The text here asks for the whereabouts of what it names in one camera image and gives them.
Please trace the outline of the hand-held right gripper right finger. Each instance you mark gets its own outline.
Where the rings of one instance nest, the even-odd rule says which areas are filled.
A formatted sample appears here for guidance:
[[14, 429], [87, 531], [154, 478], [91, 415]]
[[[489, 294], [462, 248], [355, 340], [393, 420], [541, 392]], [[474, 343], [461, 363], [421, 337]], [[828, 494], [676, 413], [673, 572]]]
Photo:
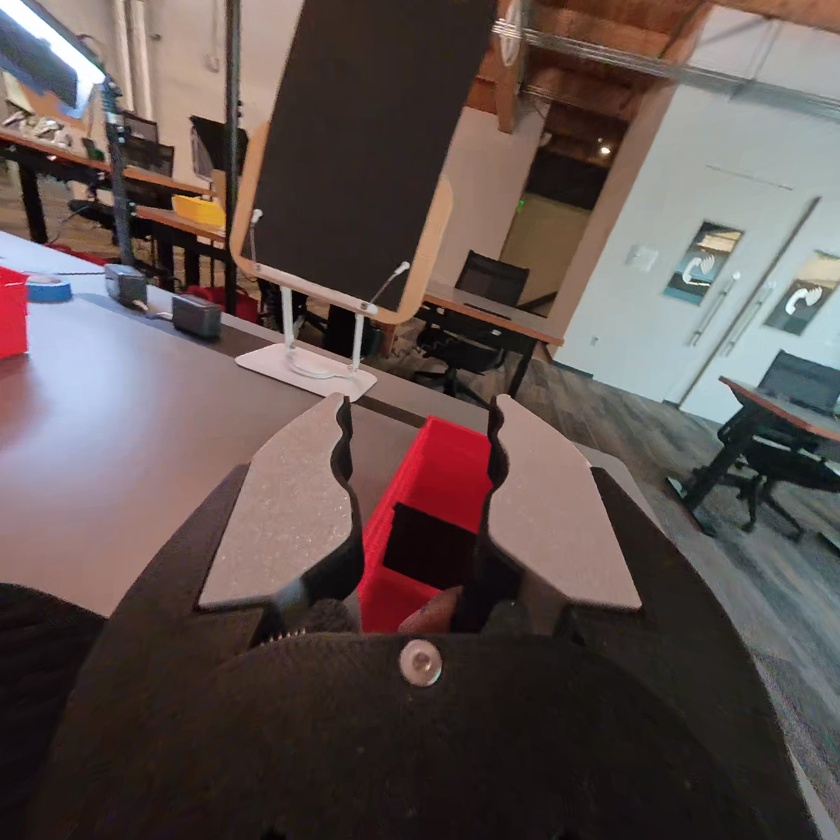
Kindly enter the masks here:
[[638, 613], [642, 601], [593, 468], [509, 395], [490, 410], [491, 490], [479, 530], [479, 592], [530, 614]]

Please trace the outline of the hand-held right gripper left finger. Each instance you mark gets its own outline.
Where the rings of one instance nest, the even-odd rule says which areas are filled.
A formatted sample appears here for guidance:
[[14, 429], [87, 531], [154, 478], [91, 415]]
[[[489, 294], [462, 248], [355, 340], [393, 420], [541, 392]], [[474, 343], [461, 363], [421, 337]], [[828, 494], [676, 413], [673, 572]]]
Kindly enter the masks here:
[[301, 613], [345, 602], [364, 573], [350, 399], [328, 395], [251, 459], [197, 606]]

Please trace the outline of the red plastic bin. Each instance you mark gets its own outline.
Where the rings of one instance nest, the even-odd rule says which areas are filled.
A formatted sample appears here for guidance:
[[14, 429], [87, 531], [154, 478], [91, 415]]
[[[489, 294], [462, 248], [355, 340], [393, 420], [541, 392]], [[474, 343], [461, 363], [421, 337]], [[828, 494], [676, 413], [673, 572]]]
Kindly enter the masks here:
[[358, 588], [362, 632], [393, 634], [442, 592], [383, 566], [394, 506], [402, 502], [476, 534], [491, 483], [488, 436], [429, 417], [363, 530], [364, 573]]
[[1, 347], [5, 361], [28, 351], [28, 288], [25, 275], [1, 268]]

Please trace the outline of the person's right hand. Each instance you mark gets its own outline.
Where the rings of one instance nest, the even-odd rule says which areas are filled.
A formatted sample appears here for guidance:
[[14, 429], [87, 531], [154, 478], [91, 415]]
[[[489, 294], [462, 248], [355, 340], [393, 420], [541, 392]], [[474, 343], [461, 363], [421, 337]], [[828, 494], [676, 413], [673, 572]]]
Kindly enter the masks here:
[[449, 632], [463, 586], [435, 594], [428, 602], [404, 619], [397, 632], [402, 635], [446, 634]]

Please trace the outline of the black rectangular block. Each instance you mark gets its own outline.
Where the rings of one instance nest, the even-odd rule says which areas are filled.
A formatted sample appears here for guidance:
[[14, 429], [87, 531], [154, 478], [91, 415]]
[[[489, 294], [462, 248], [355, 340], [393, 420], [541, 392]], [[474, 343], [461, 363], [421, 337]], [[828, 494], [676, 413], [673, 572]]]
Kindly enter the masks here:
[[383, 566], [443, 591], [468, 581], [475, 547], [475, 533], [397, 502]]

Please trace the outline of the white metal stand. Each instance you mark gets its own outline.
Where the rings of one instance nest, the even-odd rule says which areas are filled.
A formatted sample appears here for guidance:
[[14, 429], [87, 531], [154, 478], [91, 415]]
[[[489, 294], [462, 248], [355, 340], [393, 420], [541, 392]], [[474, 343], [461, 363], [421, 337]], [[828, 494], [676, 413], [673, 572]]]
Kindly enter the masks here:
[[[254, 275], [279, 288], [283, 340], [262, 350], [240, 355], [237, 357], [237, 364], [317, 396], [337, 394], [351, 403], [357, 402], [377, 383], [377, 375], [365, 370], [361, 364], [364, 321], [367, 317], [384, 310], [380, 299], [385, 290], [396, 278], [404, 274], [410, 275], [414, 270], [413, 262], [400, 262], [375, 292], [349, 291], [341, 281], [339, 270], [334, 266], [334, 259], [315, 259], [313, 265], [308, 266], [306, 256], [295, 255], [291, 258], [290, 268], [279, 268], [258, 257], [256, 233], [263, 216], [262, 210], [247, 209], [245, 203], [241, 203], [237, 207], [236, 220], [232, 223], [229, 245], [234, 246], [234, 236], [243, 241], [247, 240], [249, 264]], [[353, 338], [349, 360], [336, 360], [306, 350], [300, 344], [298, 329], [292, 317], [293, 291], [309, 298], [320, 298], [353, 314]]]

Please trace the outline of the grey power adapter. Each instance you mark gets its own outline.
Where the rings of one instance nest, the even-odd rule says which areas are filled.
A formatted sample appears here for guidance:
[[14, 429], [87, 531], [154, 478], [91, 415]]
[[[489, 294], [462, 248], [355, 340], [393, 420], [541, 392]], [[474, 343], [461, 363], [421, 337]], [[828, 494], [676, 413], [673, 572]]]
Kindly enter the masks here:
[[103, 274], [111, 299], [128, 308], [148, 309], [148, 282], [143, 272], [134, 266], [108, 263]]
[[223, 310], [215, 302], [194, 295], [171, 300], [171, 324], [177, 331], [204, 341], [221, 338]]

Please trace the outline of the wooden office desk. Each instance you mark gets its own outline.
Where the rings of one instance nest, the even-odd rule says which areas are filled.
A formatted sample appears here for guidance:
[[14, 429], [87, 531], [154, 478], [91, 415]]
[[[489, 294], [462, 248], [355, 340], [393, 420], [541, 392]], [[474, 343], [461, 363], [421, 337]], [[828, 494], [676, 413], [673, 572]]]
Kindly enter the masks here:
[[564, 336], [544, 316], [436, 281], [428, 284], [416, 316], [466, 340], [483, 333], [479, 344], [517, 354], [520, 361], [507, 387], [512, 398], [518, 397], [537, 345], [564, 346]]
[[821, 415], [812, 409], [797, 406], [785, 399], [761, 393], [756, 386], [747, 385], [727, 376], [720, 376], [725, 385], [738, 400], [742, 416], [742, 428], [732, 433], [715, 457], [699, 467], [685, 480], [668, 479], [678, 500], [693, 519], [698, 529], [710, 538], [718, 532], [703, 509], [705, 499], [714, 487], [722, 486], [729, 478], [729, 470], [740, 458], [752, 441], [760, 425], [778, 422], [787, 432], [796, 437], [816, 440], [816, 451], [838, 461], [838, 420]]

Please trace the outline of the black office chair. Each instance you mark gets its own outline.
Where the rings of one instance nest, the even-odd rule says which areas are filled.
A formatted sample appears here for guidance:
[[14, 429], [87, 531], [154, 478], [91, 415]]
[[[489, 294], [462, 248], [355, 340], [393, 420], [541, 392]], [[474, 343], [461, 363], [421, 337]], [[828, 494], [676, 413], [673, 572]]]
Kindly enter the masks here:
[[[834, 418], [838, 403], [839, 373], [822, 364], [804, 360], [791, 353], [776, 354], [759, 386], [759, 393], [778, 398], [794, 406], [814, 411], [823, 418]], [[730, 476], [723, 483], [738, 489], [738, 499], [746, 502], [749, 520], [742, 530], [752, 532], [758, 511], [766, 506], [793, 528], [791, 541], [798, 543], [804, 534], [802, 525], [775, 499], [779, 484], [806, 490], [837, 494], [838, 469], [821, 450], [822, 444], [790, 423], [770, 416], [754, 429], [751, 441], [734, 463], [736, 469], [749, 467], [751, 478]]]
[[[509, 265], [496, 259], [470, 251], [455, 283], [455, 288], [469, 291], [483, 298], [516, 308], [529, 278], [529, 269]], [[483, 333], [474, 332], [471, 340], [460, 338], [445, 329], [423, 321], [423, 328], [416, 337], [416, 347], [427, 359], [442, 363], [442, 372], [416, 371], [414, 382], [426, 382], [438, 387], [442, 393], [454, 398], [464, 398], [483, 408], [488, 403], [459, 379], [466, 372], [484, 375], [503, 367], [510, 352], [481, 345]]]

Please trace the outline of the yellow plastic bin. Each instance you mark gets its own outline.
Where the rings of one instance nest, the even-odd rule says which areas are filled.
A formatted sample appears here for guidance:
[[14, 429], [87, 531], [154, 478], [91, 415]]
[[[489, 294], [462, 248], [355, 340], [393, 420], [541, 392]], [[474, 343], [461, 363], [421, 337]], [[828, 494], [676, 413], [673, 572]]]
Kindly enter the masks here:
[[191, 224], [214, 228], [226, 226], [224, 208], [214, 199], [176, 194], [171, 197], [171, 204], [173, 212]]

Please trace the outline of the blue tape roll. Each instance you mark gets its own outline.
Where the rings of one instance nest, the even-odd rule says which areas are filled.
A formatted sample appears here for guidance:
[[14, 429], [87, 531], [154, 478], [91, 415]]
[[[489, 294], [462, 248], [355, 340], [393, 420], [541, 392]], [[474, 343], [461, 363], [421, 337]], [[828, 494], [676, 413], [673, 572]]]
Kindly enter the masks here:
[[68, 279], [45, 274], [34, 273], [27, 276], [27, 298], [35, 303], [61, 303], [73, 298], [73, 290]]

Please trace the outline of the black board with wooden rim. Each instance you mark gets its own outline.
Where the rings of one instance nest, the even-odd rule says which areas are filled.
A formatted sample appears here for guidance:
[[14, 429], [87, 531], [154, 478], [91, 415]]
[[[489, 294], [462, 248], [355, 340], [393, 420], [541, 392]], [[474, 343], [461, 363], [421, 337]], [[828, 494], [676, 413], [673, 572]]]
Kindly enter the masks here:
[[371, 320], [412, 319], [453, 212], [443, 169], [497, 3], [304, 2], [249, 141], [238, 268]]

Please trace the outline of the black vertical pole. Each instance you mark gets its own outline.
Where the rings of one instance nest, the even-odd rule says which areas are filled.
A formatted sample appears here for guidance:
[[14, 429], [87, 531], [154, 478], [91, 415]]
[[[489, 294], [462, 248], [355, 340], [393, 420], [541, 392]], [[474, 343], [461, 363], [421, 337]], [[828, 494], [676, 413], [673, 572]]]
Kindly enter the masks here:
[[225, 300], [228, 315], [237, 315], [238, 271], [233, 258], [233, 222], [238, 197], [239, 152], [239, 82], [241, 62], [241, 13], [240, 1], [224, 3], [225, 33]]

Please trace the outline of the bright light panel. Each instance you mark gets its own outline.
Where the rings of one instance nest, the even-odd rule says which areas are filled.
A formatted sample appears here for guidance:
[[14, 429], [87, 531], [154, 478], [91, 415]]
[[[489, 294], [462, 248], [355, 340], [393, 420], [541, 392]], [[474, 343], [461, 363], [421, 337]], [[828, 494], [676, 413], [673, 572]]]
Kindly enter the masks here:
[[73, 119], [107, 73], [96, 54], [37, 2], [1, 2], [1, 67]]

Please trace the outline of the phone icon wall poster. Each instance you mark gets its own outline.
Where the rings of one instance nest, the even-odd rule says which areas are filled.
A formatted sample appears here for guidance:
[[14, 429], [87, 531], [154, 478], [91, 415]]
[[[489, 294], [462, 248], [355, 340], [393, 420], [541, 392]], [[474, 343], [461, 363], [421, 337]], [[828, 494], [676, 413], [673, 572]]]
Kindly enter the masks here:
[[744, 236], [729, 224], [703, 221], [671, 274], [664, 295], [699, 306]]
[[763, 326], [802, 336], [839, 286], [839, 256], [816, 250], [795, 273]]

